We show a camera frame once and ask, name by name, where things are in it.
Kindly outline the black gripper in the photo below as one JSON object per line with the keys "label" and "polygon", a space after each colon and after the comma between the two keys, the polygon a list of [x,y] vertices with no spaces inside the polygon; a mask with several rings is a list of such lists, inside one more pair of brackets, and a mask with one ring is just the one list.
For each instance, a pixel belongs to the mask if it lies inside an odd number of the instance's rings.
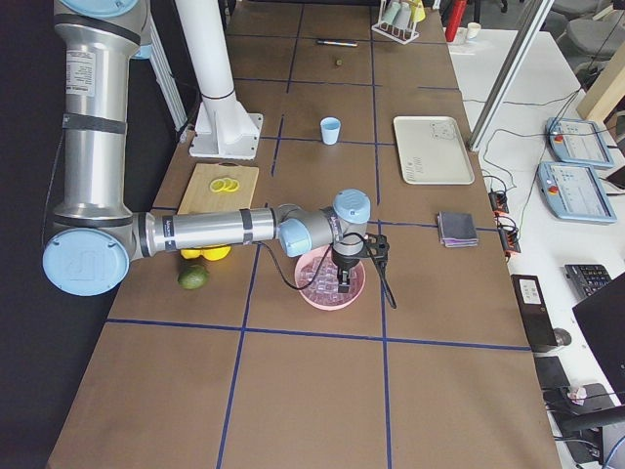
{"label": "black gripper", "polygon": [[334,243],[332,261],[337,267],[337,281],[340,293],[349,293],[351,288],[351,271],[359,263],[359,243]]}

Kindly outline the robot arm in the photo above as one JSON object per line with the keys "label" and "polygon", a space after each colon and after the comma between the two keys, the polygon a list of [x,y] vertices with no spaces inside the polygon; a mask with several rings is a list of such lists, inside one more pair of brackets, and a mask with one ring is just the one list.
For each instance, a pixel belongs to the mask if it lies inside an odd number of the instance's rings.
{"label": "robot arm", "polygon": [[230,212],[155,216],[124,204],[130,60],[150,36],[147,1],[58,1],[56,33],[66,45],[64,198],[43,269],[58,289],[78,296],[111,290],[137,259],[161,251],[278,239],[290,257],[331,248],[341,290],[369,252],[368,196],[340,191],[313,212],[293,204]]}

